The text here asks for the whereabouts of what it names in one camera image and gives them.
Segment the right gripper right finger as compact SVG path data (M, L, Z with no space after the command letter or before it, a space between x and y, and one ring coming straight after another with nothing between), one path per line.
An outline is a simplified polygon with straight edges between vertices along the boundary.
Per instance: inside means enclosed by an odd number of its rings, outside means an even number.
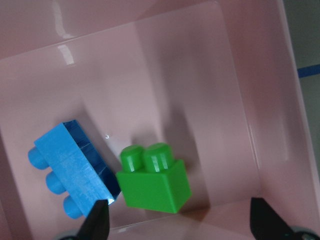
M250 231L256 240L292 240L294 231L262 197L250 200Z

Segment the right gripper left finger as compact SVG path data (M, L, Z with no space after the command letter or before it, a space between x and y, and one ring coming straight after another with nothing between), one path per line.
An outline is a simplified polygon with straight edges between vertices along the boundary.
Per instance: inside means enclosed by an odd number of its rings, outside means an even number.
M108 200L97 200L86 217L76 240L107 240L110 233Z

